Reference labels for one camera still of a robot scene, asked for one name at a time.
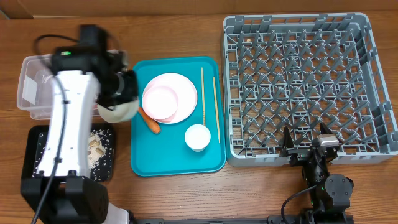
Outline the peanut shells and rice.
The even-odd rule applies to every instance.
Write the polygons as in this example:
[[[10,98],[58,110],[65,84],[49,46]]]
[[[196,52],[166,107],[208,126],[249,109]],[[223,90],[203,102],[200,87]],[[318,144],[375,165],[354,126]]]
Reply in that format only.
[[[90,178],[105,182],[113,174],[114,131],[110,128],[93,129],[88,140],[88,166]]]

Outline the white bowl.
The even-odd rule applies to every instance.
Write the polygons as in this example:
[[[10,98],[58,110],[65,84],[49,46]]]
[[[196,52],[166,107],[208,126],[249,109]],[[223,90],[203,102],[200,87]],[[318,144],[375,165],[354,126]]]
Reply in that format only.
[[[139,99],[132,102],[116,105],[113,110],[109,110],[101,105],[97,106],[98,113],[108,123],[120,123],[131,120],[138,112],[140,107]]]

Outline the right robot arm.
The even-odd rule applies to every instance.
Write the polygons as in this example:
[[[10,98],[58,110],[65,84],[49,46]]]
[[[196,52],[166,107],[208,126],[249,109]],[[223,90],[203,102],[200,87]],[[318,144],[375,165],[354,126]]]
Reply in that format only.
[[[281,223],[354,223],[354,218],[345,213],[351,205],[354,183],[344,175],[331,174],[327,168],[327,163],[337,158],[341,141],[324,123],[320,123],[320,131],[321,134],[309,147],[296,149],[288,127],[284,128],[280,142],[281,155],[290,158],[290,166],[302,168],[302,177],[308,187],[283,202],[280,209]],[[304,208],[296,216],[286,215],[286,205],[305,193],[309,194],[312,206]]]

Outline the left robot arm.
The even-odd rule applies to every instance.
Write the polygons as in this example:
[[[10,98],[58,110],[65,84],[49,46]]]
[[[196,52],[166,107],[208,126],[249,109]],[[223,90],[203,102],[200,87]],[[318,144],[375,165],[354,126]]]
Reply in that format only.
[[[139,110],[136,74],[124,52],[108,50],[112,35],[84,24],[71,45],[57,47],[43,65],[52,75],[52,114],[44,153],[25,165],[21,195],[44,223],[134,223],[131,211],[109,201],[107,188],[91,179],[89,135],[94,110],[109,123]]]

